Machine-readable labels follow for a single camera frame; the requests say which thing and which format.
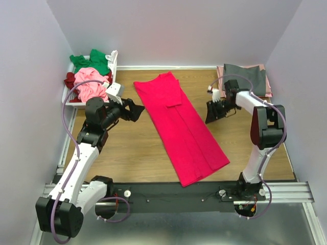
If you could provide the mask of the crimson red t shirt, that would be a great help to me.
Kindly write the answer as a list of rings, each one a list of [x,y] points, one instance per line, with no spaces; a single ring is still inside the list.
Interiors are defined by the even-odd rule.
[[[230,163],[171,72],[134,83],[182,187]]]

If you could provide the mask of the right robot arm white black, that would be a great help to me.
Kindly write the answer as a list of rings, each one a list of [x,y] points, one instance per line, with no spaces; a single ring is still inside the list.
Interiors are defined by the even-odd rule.
[[[232,191],[232,194],[241,200],[249,199],[260,193],[268,162],[276,149],[286,140],[285,108],[259,98],[251,89],[241,89],[237,80],[225,83],[224,100],[220,99],[220,90],[212,85],[208,86],[207,93],[212,99],[206,103],[206,124],[226,117],[230,110],[245,109],[252,116],[250,127],[252,152]]]

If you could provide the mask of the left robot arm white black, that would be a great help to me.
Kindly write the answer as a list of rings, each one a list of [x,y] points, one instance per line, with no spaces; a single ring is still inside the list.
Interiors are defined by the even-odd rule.
[[[78,137],[75,138],[75,151],[57,185],[47,197],[39,197],[35,208],[41,231],[52,234],[58,244],[66,244],[81,230],[85,214],[99,200],[126,199],[113,193],[113,180],[96,176],[88,187],[81,190],[86,174],[98,158],[105,145],[108,132],[120,119],[136,122],[144,106],[132,99],[120,103],[105,102],[93,97],[85,105],[85,121]]]

